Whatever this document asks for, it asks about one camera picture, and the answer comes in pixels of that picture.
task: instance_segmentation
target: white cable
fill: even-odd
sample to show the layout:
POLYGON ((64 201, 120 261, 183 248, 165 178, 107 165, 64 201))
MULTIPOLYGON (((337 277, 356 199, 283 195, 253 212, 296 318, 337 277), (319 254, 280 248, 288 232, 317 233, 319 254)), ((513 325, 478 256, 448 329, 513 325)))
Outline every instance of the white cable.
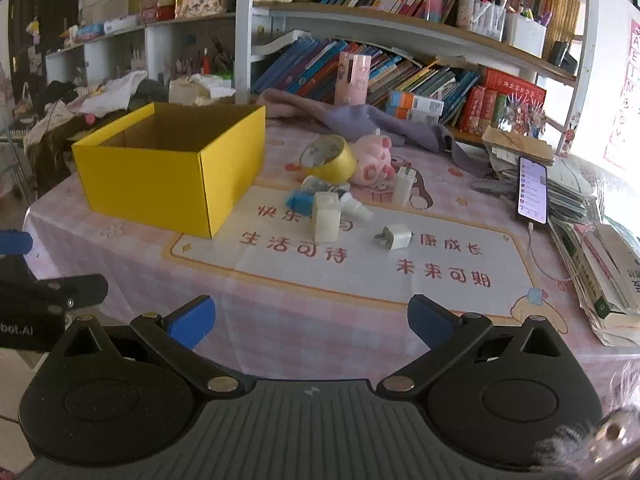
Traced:
MULTIPOLYGON (((584 234, 585 234, 586 230, 584 230, 581 234, 580 234, 580 249, 581 251, 584 251, 584 234)), ((542 267, 540 267, 540 264, 538 263, 538 261, 536 260, 536 256, 533 253, 533 246, 531 244, 531 235, 533 234, 533 222, 529 222, 529 245, 527 247, 527 252, 531 253, 531 257, 533 258, 533 262, 536 264, 536 267, 540 270, 540 272, 542 272, 542 274, 544 274, 546 277, 548 277, 550 280, 553 280, 555 282, 558 283, 568 283, 568 282, 572 282, 575 278, 578 277, 578 274, 580 274, 580 269, 577 268, 576 266, 576 271, 575 273, 568 277, 565 278, 564 280, 559 280, 558 278, 554 278, 553 276, 550 276, 549 274, 547 274, 544 269, 542 267)))

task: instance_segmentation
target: stuffed pig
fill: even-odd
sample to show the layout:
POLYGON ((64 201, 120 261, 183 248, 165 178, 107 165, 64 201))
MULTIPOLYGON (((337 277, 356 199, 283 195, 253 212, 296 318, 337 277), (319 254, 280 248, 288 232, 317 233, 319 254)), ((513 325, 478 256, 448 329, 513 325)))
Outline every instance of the stuffed pig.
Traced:
POLYGON ((350 147, 358 161, 358 167, 349 179, 353 184, 371 186, 396 174, 391 167, 391 139, 380 135, 378 128, 375 134, 360 137, 350 147))

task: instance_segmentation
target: phone screen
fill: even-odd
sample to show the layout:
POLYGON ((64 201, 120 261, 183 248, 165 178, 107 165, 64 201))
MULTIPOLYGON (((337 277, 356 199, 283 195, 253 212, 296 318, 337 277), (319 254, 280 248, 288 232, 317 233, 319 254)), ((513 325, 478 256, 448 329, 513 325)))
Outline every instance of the phone screen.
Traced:
POLYGON ((521 157, 518 183, 518 213, 546 224, 546 167, 521 157))

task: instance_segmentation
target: bolt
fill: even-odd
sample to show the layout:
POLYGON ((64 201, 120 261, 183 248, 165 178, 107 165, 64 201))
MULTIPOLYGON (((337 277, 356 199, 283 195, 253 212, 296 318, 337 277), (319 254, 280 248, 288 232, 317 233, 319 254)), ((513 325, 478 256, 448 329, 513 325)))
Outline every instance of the bolt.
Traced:
POLYGON ((207 383, 207 388, 212 392, 218 392, 221 394, 226 394, 234 391, 239 386, 237 380, 233 377, 229 377, 227 375, 222 375, 220 377, 214 377, 210 379, 207 383))
POLYGON ((409 377, 392 375, 382 381, 382 385, 390 392, 408 392, 415 386, 415 383, 409 377))

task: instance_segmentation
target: yellow box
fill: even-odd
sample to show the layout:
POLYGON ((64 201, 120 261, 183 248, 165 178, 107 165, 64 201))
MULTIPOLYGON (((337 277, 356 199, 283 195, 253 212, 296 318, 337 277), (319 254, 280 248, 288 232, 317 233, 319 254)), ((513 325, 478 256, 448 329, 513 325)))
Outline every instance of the yellow box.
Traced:
POLYGON ((94 211, 212 237, 262 169, 264 107, 155 103, 73 145, 94 211))

